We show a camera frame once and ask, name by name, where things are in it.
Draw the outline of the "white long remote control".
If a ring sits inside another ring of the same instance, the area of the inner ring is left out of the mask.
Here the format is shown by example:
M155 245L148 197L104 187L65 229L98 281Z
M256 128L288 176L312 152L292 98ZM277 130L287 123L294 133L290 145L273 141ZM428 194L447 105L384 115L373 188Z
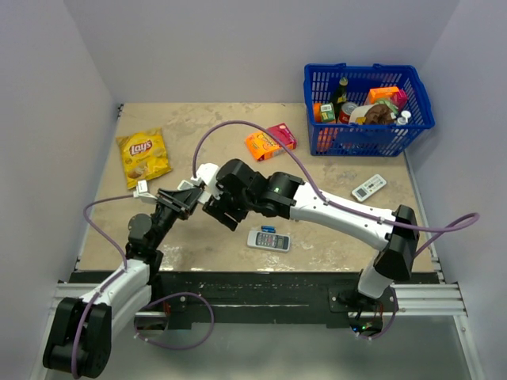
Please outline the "white long remote control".
M190 203L200 203L205 204L207 203L210 198L211 194L208 193L203 186L195 185L188 180L183 180L178 186L177 190L180 192L183 192L184 194L184 201L187 204Z

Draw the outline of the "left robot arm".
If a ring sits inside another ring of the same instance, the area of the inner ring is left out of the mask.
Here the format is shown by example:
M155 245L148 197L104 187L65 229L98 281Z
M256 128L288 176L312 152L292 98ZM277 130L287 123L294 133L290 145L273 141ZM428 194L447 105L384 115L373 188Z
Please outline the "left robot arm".
M135 197L154 204L150 215L134 215L128 223L128 242L120 250L117 270L93 290L76 298L65 297L56 307L44 349L45 368L67 372L74 378L96 378L105 369L112 340L140 309L156 310L164 291L155 286L162 263L158 247L174 223L195 211L204 190L189 186L160 190Z

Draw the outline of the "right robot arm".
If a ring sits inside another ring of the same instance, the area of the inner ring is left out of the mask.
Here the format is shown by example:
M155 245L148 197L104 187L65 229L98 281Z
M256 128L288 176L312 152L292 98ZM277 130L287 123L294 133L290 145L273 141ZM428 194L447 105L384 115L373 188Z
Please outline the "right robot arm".
M203 210L230 230L249 212L266 218L312 222L356 238L377 254L361 272L353 291L355 306L372 310L393 282L411 279L419 233L414 210L367 207L320 189L287 173L264 177L239 159L223 166L200 165L193 181L204 186Z

